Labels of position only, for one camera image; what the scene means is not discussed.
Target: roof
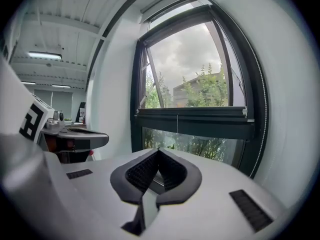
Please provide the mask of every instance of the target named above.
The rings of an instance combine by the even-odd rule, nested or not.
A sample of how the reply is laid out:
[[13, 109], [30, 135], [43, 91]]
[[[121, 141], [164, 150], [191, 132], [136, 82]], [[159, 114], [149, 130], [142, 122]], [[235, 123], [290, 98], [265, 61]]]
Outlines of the roof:
[[[213, 73], [213, 74], [210, 74], [210, 75], [212, 75], [212, 76], [219, 76], [220, 73]], [[200, 76], [197, 76], [196, 78], [191, 79], [190, 81], [184, 82], [184, 83], [182, 83], [182, 84], [174, 87], [173, 90], [178, 89], [178, 88], [181, 88], [181, 87], [183, 87], [184, 84], [187, 84], [187, 83], [192, 84], [192, 83], [194, 83], [195, 81], [197, 81], [197, 79], [198, 79], [199, 77], [200, 77]]]

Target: black slot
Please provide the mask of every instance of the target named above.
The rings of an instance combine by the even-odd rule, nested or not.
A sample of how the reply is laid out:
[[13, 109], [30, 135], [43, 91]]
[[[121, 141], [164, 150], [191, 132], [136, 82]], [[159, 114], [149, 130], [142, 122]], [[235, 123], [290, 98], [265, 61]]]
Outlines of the black slot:
[[89, 169], [84, 169], [84, 170], [77, 170], [77, 171], [73, 171], [73, 172], [68, 172], [66, 175], [70, 180], [72, 180], [72, 179], [86, 176], [86, 175], [89, 175], [92, 173], [93, 172], [90, 171]]
[[245, 216], [255, 232], [271, 224], [273, 220], [256, 204], [255, 201], [242, 189], [230, 192], [236, 205]]

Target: building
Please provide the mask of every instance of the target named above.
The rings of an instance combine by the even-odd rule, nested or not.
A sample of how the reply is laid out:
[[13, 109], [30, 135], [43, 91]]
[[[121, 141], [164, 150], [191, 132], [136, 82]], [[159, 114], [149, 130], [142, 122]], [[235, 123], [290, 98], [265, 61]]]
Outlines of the building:
[[[213, 73], [212, 76], [220, 76], [220, 73]], [[187, 81], [186, 83], [190, 83], [191, 87], [196, 91], [200, 92], [201, 88], [199, 86], [199, 83], [197, 82], [199, 77], [196, 77], [190, 81]], [[186, 107], [188, 103], [188, 96], [187, 93], [183, 90], [185, 87], [185, 84], [180, 84], [173, 88], [173, 107], [174, 108], [183, 108]]]

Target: sky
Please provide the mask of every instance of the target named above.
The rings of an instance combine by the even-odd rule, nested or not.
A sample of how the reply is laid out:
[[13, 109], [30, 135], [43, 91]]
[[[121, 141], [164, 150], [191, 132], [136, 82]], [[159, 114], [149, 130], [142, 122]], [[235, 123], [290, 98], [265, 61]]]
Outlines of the sky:
[[[150, 27], [191, 8], [190, 4], [183, 5], [155, 20]], [[150, 50], [157, 76], [162, 73], [171, 95], [173, 88], [183, 83], [182, 76], [187, 81], [196, 78], [196, 72], [200, 73], [202, 65], [207, 71], [211, 63], [213, 73], [220, 71], [221, 60], [216, 45], [204, 23], [173, 34]]]

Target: curved white panel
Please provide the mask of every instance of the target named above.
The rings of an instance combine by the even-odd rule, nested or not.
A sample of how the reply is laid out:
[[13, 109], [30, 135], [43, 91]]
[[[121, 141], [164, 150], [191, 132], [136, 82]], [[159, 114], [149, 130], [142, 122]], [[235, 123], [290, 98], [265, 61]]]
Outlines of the curved white panel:
[[254, 179], [289, 207], [319, 160], [320, 70], [308, 29], [287, 0], [214, 1], [245, 32], [266, 78], [269, 128]]

